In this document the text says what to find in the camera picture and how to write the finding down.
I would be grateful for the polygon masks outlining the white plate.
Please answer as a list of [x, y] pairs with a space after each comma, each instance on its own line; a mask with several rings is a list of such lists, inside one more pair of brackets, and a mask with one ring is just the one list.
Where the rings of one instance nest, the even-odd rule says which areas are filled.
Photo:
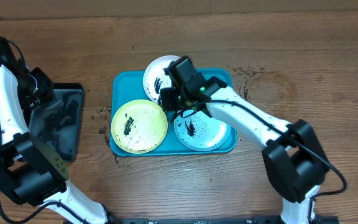
[[172, 87], [172, 81], [164, 69], [178, 59], [176, 55], [165, 55], [155, 59], [146, 68], [143, 76], [144, 91], [154, 103], [157, 103], [161, 89]]

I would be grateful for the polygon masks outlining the yellow-green plate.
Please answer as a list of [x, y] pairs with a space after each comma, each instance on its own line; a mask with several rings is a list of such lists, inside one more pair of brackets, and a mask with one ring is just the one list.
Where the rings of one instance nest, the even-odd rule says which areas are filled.
[[117, 146], [131, 154], [145, 154], [165, 139], [167, 116], [150, 100], [132, 100], [122, 105], [111, 121], [111, 135]]

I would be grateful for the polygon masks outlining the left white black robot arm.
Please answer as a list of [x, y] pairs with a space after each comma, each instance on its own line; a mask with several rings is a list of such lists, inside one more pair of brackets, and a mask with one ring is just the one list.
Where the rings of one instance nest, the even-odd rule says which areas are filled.
[[117, 223], [104, 205], [89, 199], [69, 178], [76, 159], [85, 93], [79, 83], [55, 83], [29, 68], [18, 46], [0, 36], [1, 196], [49, 209], [67, 223]]

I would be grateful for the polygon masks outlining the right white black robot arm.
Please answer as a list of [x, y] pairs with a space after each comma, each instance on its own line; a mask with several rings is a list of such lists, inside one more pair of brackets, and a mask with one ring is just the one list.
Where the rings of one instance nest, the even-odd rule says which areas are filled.
[[269, 115], [216, 77], [190, 90], [184, 84], [162, 88], [158, 103], [176, 116], [201, 111], [244, 135], [261, 151], [269, 182], [283, 198], [281, 223], [315, 223], [314, 198], [329, 167], [306, 121]]

